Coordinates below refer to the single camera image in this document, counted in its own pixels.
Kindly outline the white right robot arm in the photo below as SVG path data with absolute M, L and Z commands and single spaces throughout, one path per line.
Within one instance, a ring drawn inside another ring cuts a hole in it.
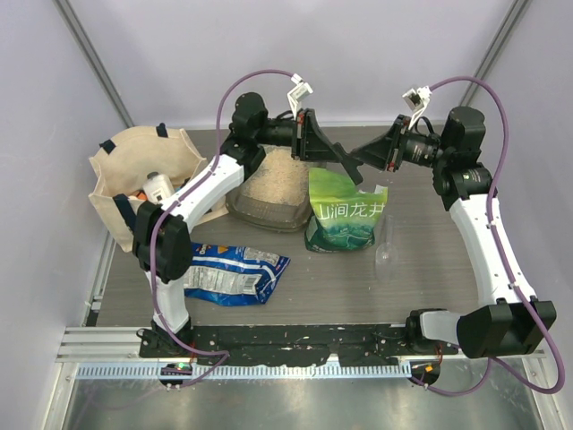
M 367 166 L 395 172 L 404 162 L 432 170 L 432 186 L 453 219 L 474 271 L 478 307 L 469 314 L 414 310 L 404 341 L 423 354 L 436 341 L 461 348 L 470 358 L 532 353 L 556 320 L 552 302 L 541 301 L 526 281 L 500 218 L 492 174 L 479 162 L 486 133 L 484 115 L 471 107 L 450 110 L 440 134 L 420 134 L 400 115 L 380 137 L 352 150 Z

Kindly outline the green cat litter bag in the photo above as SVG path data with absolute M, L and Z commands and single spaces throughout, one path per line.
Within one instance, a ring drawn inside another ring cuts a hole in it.
M 388 202 L 387 187 L 377 185 L 367 193 L 347 175 L 311 168 L 308 193 L 312 216 L 304 233 L 307 250 L 350 252 L 375 243 L 374 230 Z

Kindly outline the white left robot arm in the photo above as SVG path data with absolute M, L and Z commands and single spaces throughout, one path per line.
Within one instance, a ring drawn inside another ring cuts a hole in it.
M 150 283 L 154 308 L 150 329 L 138 334 L 146 356 L 181 357 L 189 351 L 192 321 L 184 275 L 192 264 L 192 230 L 216 201 L 256 172 L 267 145 L 288 147 L 301 161 L 338 163 L 355 183 L 363 179 L 361 161 L 329 140 L 313 110 L 271 118 L 260 94 L 241 95 L 229 134 L 209 165 L 164 202 L 144 202 L 136 212 L 133 254 Z

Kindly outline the clear plastic scoop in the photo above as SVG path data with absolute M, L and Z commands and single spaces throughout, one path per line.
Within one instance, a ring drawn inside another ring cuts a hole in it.
M 398 251 L 394 246 L 394 217 L 385 215 L 378 236 L 379 243 L 375 253 L 375 274 L 379 281 L 389 281 L 395 272 Z

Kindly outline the black bag clip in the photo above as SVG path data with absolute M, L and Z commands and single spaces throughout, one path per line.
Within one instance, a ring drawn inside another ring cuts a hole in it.
M 359 167 L 363 165 L 363 162 L 353 158 L 344 150 L 342 150 L 338 156 L 339 156 L 339 164 L 346 171 L 346 173 L 353 181 L 353 183 L 355 185 L 361 184 L 363 182 L 363 176 L 359 172 Z

